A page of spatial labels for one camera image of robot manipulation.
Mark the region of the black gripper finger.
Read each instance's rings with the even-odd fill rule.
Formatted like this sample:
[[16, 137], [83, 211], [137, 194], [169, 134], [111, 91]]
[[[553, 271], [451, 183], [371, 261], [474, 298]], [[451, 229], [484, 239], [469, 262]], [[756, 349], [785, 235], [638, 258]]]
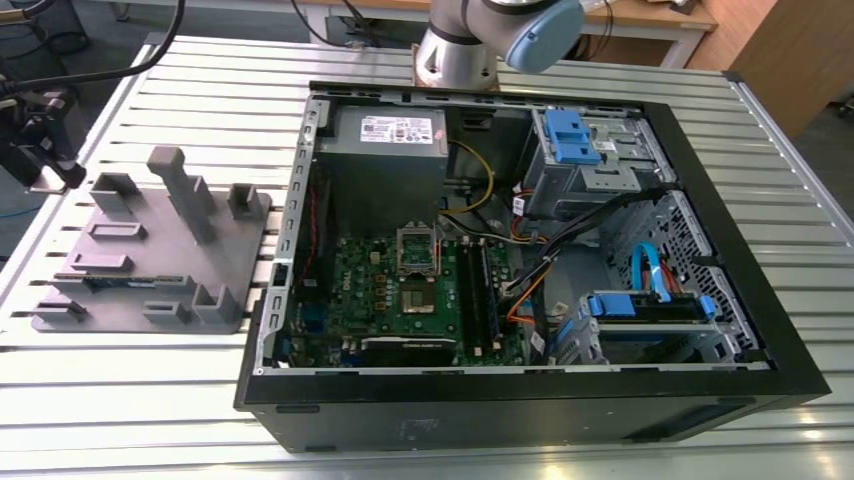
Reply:
[[39, 167], [35, 188], [78, 188], [87, 175], [78, 161], [87, 137], [87, 125], [81, 112], [67, 112], [65, 118], [67, 143], [63, 145], [26, 145], [24, 152]]
[[35, 184], [38, 166], [19, 146], [8, 141], [2, 142], [2, 167], [23, 186]]

